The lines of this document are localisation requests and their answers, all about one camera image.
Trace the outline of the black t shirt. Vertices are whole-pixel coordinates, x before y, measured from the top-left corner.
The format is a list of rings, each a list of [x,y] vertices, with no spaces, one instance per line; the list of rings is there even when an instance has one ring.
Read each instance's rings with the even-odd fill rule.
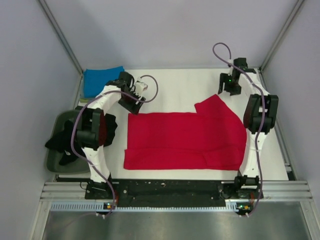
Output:
[[[110,146],[115,138],[115,131],[118,127],[116,123],[116,117],[112,114],[106,114],[104,116],[106,123],[106,139],[104,142],[104,147]],[[70,163],[75,162],[78,157],[72,152],[71,149],[71,137],[74,124],[71,120],[66,120],[64,122],[63,130],[56,133],[51,137],[45,144],[45,147],[49,150],[55,150],[62,153],[62,157],[59,160],[60,166],[66,166]]]

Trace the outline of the red t shirt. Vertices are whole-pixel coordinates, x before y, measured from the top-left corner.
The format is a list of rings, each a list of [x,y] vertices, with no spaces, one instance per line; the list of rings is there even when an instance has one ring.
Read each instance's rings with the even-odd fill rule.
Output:
[[[124,168],[237,171],[247,143],[242,121],[216,94],[194,107],[129,114]]]

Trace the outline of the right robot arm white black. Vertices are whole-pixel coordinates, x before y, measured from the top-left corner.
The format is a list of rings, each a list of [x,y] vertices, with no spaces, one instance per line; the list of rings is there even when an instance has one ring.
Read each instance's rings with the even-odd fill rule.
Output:
[[[222,194],[227,199],[258,199],[262,195],[261,151],[275,126],[279,98],[264,89],[246,58],[236,58],[230,63],[229,72],[219,76],[218,96],[241,119],[246,144],[234,183],[224,185]]]

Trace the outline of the folded blue t shirt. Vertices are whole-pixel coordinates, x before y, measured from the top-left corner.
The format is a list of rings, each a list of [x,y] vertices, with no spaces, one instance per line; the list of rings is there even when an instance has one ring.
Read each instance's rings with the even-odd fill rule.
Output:
[[[83,96],[86,99],[96,97],[110,82],[118,79],[120,72],[124,72],[123,66],[109,69],[86,69],[83,73]]]

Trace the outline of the left aluminium corner post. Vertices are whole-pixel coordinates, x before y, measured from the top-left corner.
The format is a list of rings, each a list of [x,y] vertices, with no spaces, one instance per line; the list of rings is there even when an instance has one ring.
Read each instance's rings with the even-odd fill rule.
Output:
[[[74,51],[72,50],[67,38],[65,37],[61,27],[59,26],[54,14],[52,13],[48,3],[46,0],[37,0],[40,8],[42,9],[44,15],[48,19],[50,25],[53,28],[54,33],[58,37],[59,42],[61,43],[63,49],[65,50],[67,56],[69,57],[70,61],[72,62],[73,66],[77,70],[77,72],[81,75],[83,73],[83,69],[81,67],[80,62],[78,61]]]

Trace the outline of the right aluminium corner post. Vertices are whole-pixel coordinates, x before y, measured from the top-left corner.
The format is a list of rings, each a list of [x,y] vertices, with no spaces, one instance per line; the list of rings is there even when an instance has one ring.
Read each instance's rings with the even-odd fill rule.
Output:
[[[274,55],[276,54],[278,48],[280,47],[280,45],[282,44],[283,40],[285,39],[287,33],[289,32],[292,24],[294,23],[295,19],[298,17],[299,13],[301,12],[305,2],[306,2],[305,0],[296,0],[295,1],[294,6],[293,6],[289,16],[285,20],[285,23],[281,27],[279,34],[277,35],[276,39],[274,40],[271,48],[269,49],[266,57],[264,58],[261,66],[259,67],[259,70],[261,73],[263,73],[267,69],[268,65],[270,64],[271,60],[273,59]]]

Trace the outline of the aluminium frame rail front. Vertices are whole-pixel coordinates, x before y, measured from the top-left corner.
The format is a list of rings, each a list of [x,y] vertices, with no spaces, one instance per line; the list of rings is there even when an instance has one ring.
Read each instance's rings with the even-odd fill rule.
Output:
[[[46,182],[41,201],[84,201],[85,189],[78,182]],[[306,181],[266,181],[262,188],[263,202],[300,202],[313,199]]]

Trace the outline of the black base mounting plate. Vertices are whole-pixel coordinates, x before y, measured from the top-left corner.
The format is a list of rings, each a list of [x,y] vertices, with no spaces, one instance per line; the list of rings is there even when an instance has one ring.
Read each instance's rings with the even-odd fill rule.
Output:
[[[223,207],[225,201],[255,200],[261,195],[258,177],[237,176],[231,181],[112,179],[110,184],[89,180],[86,200],[110,200],[125,208]]]

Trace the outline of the aluminium corner post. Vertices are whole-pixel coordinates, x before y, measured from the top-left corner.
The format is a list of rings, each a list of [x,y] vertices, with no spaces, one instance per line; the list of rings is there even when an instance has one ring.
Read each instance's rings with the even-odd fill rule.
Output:
[[[305,0],[296,0],[295,1],[294,6],[293,6],[289,16],[285,20],[285,23],[281,27],[279,34],[277,35],[276,39],[274,40],[271,48],[269,49],[266,57],[264,58],[261,66],[259,67],[259,70],[261,73],[263,73],[267,69],[268,65],[270,64],[271,60],[273,59],[274,55],[276,54],[278,48],[280,47],[280,45],[282,44],[283,40],[285,39],[287,33],[289,32],[292,24],[294,23],[295,19],[298,17],[299,13],[301,12],[305,2],[306,2]]]
[[[69,57],[70,61],[72,62],[73,66],[77,70],[77,72],[81,75],[83,73],[83,69],[81,67],[80,62],[78,61],[74,51],[72,50],[67,38],[65,37],[61,27],[59,26],[54,14],[52,13],[48,3],[46,0],[37,0],[40,8],[42,9],[44,15],[48,19],[50,25],[53,28],[54,33],[58,37],[59,42],[61,43],[63,49],[65,50],[67,56]]]

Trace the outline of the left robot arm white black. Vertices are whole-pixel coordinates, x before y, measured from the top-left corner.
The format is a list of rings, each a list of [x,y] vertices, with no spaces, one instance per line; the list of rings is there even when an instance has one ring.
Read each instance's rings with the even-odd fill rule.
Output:
[[[119,103],[132,114],[138,114],[142,104],[146,102],[143,92],[147,88],[146,83],[122,71],[118,78],[109,81],[94,99],[85,106],[76,108],[78,115],[70,143],[78,143],[84,153],[83,159],[89,166],[90,180],[85,190],[85,199],[105,200],[115,197],[104,154],[107,134],[111,132],[105,116],[115,103]]]

